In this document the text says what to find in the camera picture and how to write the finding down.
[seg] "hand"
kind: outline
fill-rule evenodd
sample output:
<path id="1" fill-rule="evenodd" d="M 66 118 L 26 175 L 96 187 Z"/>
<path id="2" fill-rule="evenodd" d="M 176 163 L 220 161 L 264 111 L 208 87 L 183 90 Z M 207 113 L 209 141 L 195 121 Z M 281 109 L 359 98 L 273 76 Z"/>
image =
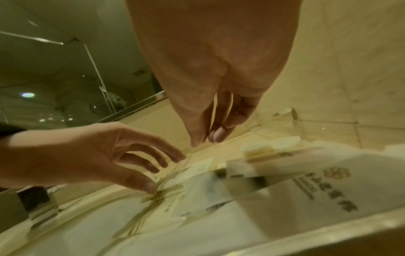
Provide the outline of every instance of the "hand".
<path id="1" fill-rule="evenodd" d="M 105 181 L 128 188 L 156 191 L 156 184 L 140 172 L 121 164 L 133 164 L 159 172 L 149 160 L 130 151 L 144 152 L 162 167 L 168 164 L 161 150 L 174 162 L 186 156 L 164 139 L 139 132 L 121 123 L 26 131 L 0 140 L 0 186 L 53 186 Z"/>
<path id="2" fill-rule="evenodd" d="M 144 55 L 192 146 L 222 142 L 251 116 L 287 62 L 301 2 L 127 0 Z"/>

